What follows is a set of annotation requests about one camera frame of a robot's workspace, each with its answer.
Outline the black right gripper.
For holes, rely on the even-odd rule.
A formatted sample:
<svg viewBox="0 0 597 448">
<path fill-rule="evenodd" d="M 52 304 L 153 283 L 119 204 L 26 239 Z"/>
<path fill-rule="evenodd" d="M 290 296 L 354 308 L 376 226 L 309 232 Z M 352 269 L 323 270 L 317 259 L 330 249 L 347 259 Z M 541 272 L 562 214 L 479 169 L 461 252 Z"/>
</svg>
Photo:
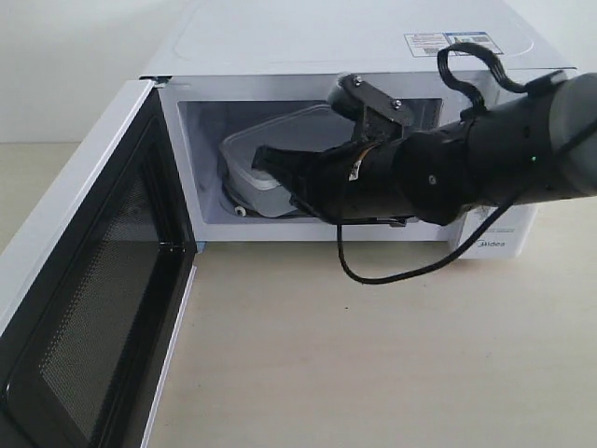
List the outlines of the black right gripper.
<svg viewBox="0 0 597 448">
<path fill-rule="evenodd" d="M 322 152 L 257 148 L 252 168 L 292 187 L 299 209 L 329 224 L 338 224 L 354 165 L 372 143 L 348 143 Z"/>
</svg>

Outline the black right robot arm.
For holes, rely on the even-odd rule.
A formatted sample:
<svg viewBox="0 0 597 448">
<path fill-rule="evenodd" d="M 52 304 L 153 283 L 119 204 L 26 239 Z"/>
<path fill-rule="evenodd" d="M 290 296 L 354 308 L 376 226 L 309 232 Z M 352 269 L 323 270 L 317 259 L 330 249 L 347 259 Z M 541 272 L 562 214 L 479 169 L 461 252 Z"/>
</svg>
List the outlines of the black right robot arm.
<svg viewBox="0 0 597 448">
<path fill-rule="evenodd" d="M 404 138 L 321 152 L 263 146 L 256 169 L 301 211 L 330 224 L 416 217 L 445 226 L 468 210 L 593 196 L 596 139 L 574 143 L 596 120 L 587 73 L 486 113 Z"/>
</svg>

